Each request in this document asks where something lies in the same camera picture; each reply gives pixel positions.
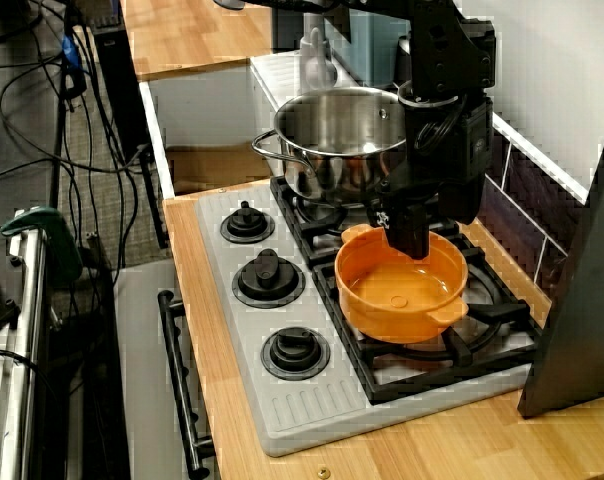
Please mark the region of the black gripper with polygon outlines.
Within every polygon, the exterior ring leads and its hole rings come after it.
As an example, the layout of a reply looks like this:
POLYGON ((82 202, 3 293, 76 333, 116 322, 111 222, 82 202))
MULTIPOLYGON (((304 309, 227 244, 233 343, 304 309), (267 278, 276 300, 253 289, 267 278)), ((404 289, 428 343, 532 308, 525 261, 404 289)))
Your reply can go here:
POLYGON ((469 224, 479 212, 492 155, 493 102, 477 92, 433 101, 405 92, 398 100, 406 157, 379 187, 376 221, 392 249, 424 259, 429 230, 455 235, 455 221, 469 224), (427 221, 423 204, 433 197, 438 205, 428 205, 427 221))

